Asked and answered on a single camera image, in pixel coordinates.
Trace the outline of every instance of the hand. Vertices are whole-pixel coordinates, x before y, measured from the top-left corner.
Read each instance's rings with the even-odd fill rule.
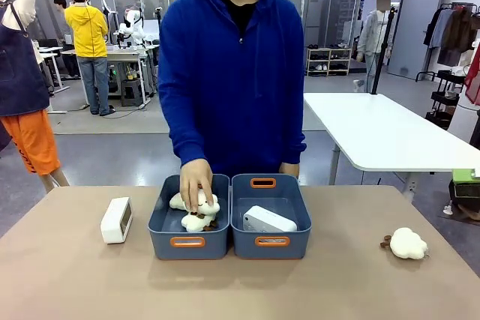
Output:
[[[288,175],[295,176],[298,179],[299,178],[298,176],[300,175],[300,164],[282,163],[280,165],[278,172],[281,174],[288,174]]]
[[[198,210],[198,188],[205,192],[207,203],[213,205],[212,169],[205,159],[195,159],[184,164],[180,169],[180,194],[187,210]]]

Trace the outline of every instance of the white plush toy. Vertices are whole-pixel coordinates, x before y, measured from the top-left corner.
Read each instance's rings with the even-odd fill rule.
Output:
[[[409,228],[395,230],[390,240],[390,249],[402,259],[423,259],[428,254],[427,243]]]
[[[169,205],[172,209],[186,211],[185,203],[180,193],[175,194]],[[198,190],[198,212],[189,213],[181,219],[181,225],[187,229],[187,232],[202,232],[205,228],[215,226],[215,217],[220,211],[218,197],[213,195],[213,205],[207,203],[207,198],[202,189]]]

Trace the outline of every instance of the clothing rack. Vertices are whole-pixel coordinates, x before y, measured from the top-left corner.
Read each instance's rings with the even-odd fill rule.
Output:
[[[471,7],[472,13],[477,13],[479,11],[479,6],[474,3],[462,3],[454,1],[453,3],[443,3],[440,7],[450,7],[451,9],[455,9],[456,7]]]
[[[467,9],[469,9],[473,15],[478,15],[479,14],[479,6],[475,3],[469,3],[469,2],[462,2],[462,1],[453,1],[452,3],[442,3],[440,6],[439,6],[439,9],[442,9],[442,8],[450,8],[450,9],[456,9],[458,7],[466,7]],[[416,82],[418,82],[419,80],[419,75],[421,74],[429,74],[429,73],[433,73],[433,79],[432,81],[434,80],[434,77],[436,76],[436,74],[434,72],[429,72],[428,71],[428,68],[430,67],[430,62],[431,62],[431,56],[432,56],[432,50],[429,49],[428,50],[428,54],[427,54],[427,61],[425,63],[425,71],[422,71],[420,73],[417,74],[417,79],[416,79]]]

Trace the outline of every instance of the gray storage bin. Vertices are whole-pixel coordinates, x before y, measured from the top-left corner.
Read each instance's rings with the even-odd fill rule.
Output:
[[[217,229],[212,232],[187,232],[181,223],[187,213],[169,206],[171,198],[179,192],[180,176],[172,175],[165,180],[148,222],[151,242],[159,259],[221,259],[227,254],[229,183],[227,176],[213,175],[211,190],[220,203]]]
[[[254,205],[297,224],[296,232],[246,232],[243,216]],[[232,179],[230,222],[235,254],[246,259],[300,259],[305,256],[311,218],[293,176],[237,175]]]

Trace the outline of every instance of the person in yellow jacket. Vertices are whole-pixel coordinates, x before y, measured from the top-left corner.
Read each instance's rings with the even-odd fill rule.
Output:
[[[96,7],[88,5],[86,0],[73,0],[73,4],[65,9],[65,20],[73,29],[76,58],[90,112],[100,116],[113,114],[114,108],[108,105],[107,45],[104,40],[108,27],[104,15]]]

